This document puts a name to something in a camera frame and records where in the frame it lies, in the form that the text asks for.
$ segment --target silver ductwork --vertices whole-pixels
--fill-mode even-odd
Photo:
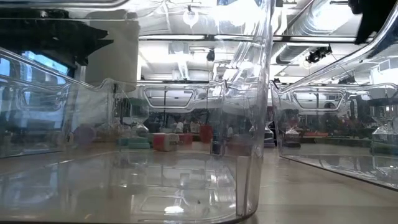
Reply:
[[[180,71],[181,79],[189,80],[188,65],[186,60],[178,61],[178,70]]]
[[[331,4],[331,0],[314,0],[284,35],[330,35],[344,25],[352,13],[347,6]],[[276,63],[289,64],[307,52],[309,46],[275,43],[272,48]]]

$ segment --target ceiling duct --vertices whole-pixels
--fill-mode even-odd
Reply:
[[[178,70],[180,71],[180,77],[176,77],[177,80],[189,80],[187,57],[189,55],[189,45],[182,42],[172,42],[169,44],[169,55],[177,56]]]
[[[352,13],[347,6],[334,4],[331,0],[314,0],[284,35],[330,35],[344,25]],[[272,56],[276,63],[289,64],[308,50],[309,46],[293,46],[275,43]]]

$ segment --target window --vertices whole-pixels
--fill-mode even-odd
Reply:
[[[0,75],[10,76],[10,61],[0,58]]]
[[[68,74],[68,67],[66,67],[52,59],[49,59],[48,57],[46,57],[44,55],[35,54],[31,51],[26,51],[26,52],[22,53],[22,55],[35,61],[35,62],[39,62],[42,65],[45,65],[49,68],[56,70],[57,72],[61,73],[62,75]]]

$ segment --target light fixture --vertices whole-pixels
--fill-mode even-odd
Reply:
[[[164,209],[166,214],[178,214],[183,213],[184,209],[179,206],[169,206]]]
[[[305,58],[305,60],[308,63],[317,63],[332,53],[333,51],[331,50],[330,45],[328,47],[318,47],[316,50],[310,51],[310,54]]]
[[[204,35],[143,35],[139,40],[204,40]]]
[[[199,20],[199,14],[192,10],[191,5],[188,5],[188,10],[186,10],[182,15],[182,20],[192,29],[192,26],[195,25]]]
[[[248,62],[248,61],[242,62],[242,63],[239,65],[239,69],[240,69],[240,70],[249,69],[249,68],[252,68],[252,67],[253,67],[253,63]]]
[[[249,42],[253,40],[252,35],[242,36],[242,35],[215,35],[216,40],[240,40],[243,42]]]
[[[214,49],[210,49],[210,51],[207,53],[206,59],[208,62],[214,62],[216,55],[214,53]]]

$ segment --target transparent plastic container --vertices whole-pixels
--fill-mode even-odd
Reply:
[[[0,220],[256,211],[273,1],[0,2]]]
[[[368,45],[271,84],[281,156],[398,189],[397,18],[395,5]]]

